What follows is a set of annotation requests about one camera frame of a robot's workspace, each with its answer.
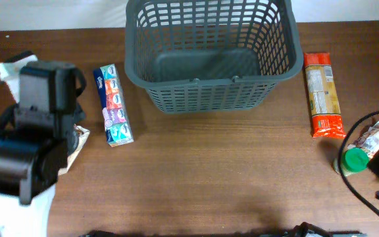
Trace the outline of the green lidded small jar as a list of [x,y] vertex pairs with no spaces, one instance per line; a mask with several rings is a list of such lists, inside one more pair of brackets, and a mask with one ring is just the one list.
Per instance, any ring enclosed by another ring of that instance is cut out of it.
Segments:
[[368,155],[362,149],[355,147],[342,154],[340,165],[344,176],[349,176],[364,171],[368,162]]

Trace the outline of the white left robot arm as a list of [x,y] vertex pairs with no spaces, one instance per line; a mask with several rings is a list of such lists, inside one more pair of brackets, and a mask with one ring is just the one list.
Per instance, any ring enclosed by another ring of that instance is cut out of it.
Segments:
[[83,144],[86,79],[72,63],[29,56],[0,63],[0,81],[15,100],[0,116],[0,236],[46,236],[59,173]]

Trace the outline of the grey plastic lattice basket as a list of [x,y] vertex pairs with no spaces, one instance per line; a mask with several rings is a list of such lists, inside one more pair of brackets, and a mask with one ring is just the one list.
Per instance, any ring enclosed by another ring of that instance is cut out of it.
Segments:
[[138,0],[124,69],[166,114],[252,109],[303,67],[290,0]]

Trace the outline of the white brown snack bag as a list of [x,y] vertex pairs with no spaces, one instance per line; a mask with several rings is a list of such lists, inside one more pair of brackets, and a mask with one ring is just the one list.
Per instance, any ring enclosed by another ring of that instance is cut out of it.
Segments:
[[379,151],[379,121],[371,126],[363,135],[349,144],[348,149],[359,148],[371,160]]

